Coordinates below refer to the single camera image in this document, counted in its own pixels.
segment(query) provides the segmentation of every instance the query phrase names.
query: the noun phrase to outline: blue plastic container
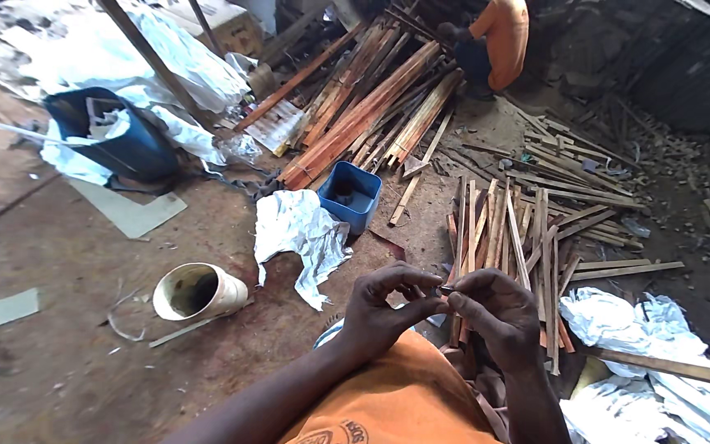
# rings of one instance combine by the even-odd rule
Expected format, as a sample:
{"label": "blue plastic container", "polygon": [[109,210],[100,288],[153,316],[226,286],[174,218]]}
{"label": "blue plastic container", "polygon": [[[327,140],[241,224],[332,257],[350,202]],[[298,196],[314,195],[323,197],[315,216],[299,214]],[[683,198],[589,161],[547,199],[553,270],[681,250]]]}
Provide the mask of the blue plastic container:
{"label": "blue plastic container", "polygon": [[114,103],[113,109],[127,109],[130,127],[122,136],[107,141],[90,146],[71,146],[75,152],[119,176],[142,183],[158,182],[179,172],[177,156],[166,138],[147,119],[139,116],[127,100],[105,88],[84,88],[45,98],[46,110],[56,120],[62,139],[89,134],[87,97],[108,99]]}
{"label": "blue plastic container", "polygon": [[350,223],[350,234],[360,235],[369,227],[380,204],[383,181],[350,162],[338,162],[317,191],[322,208]]}

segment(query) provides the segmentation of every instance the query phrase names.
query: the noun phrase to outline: white bucket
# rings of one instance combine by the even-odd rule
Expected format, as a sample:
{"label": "white bucket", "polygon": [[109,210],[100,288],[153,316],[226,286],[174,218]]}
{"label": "white bucket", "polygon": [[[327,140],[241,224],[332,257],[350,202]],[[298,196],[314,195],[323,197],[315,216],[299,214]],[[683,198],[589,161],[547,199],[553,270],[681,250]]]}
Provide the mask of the white bucket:
{"label": "white bucket", "polygon": [[169,321],[231,315],[245,306],[249,290],[242,280],[203,262],[171,270],[152,294],[155,313]]}

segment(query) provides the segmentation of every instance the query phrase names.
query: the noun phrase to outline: dark pants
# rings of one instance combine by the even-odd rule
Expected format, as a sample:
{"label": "dark pants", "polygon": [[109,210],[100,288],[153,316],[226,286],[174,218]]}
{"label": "dark pants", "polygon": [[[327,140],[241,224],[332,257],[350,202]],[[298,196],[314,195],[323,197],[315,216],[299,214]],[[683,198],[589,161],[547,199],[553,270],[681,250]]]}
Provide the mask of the dark pants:
{"label": "dark pants", "polygon": [[458,42],[454,45],[454,55],[457,64],[465,71],[468,83],[488,86],[492,65],[489,63],[487,45],[482,39]]}

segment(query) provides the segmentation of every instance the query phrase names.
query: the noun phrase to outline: orange t-shirt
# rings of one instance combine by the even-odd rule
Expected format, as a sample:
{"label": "orange t-shirt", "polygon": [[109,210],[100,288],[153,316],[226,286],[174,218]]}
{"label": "orange t-shirt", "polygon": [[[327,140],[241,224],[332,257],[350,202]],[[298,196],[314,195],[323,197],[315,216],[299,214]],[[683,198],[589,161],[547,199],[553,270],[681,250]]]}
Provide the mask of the orange t-shirt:
{"label": "orange t-shirt", "polygon": [[279,442],[498,441],[459,373],[428,340],[406,331],[385,356],[333,388]]}
{"label": "orange t-shirt", "polygon": [[499,91],[514,81],[525,63],[528,45],[528,6],[525,0],[491,0],[470,25],[474,39],[487,36],[492,72],[490,88]]}

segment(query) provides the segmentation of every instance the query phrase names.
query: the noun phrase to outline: person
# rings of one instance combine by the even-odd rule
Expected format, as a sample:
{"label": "person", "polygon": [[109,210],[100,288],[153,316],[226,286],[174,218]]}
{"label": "person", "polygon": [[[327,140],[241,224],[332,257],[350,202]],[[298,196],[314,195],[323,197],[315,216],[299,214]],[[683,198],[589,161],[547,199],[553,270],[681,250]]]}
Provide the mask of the person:
{"label": "person", "polygon": [[[570,443],[543,367],[533,296],[493,268],[457,280],[447,301],[420,290],[442,283],[404,262],[358,278],[338,334],[163,442],[497,442],[505,429],[443,354],[408,330],[456,310],[503,373],[510,424],[503,441]],[[394,290],[409,301],[397,310],[386,301]]]}
{"label": "person", "polygon": [[437,31],[455,42],[454,56],[468,83],[484,91],[500,91],[522,72],[528,45],[525,0],[490,0],[469,28],[445,22]]}

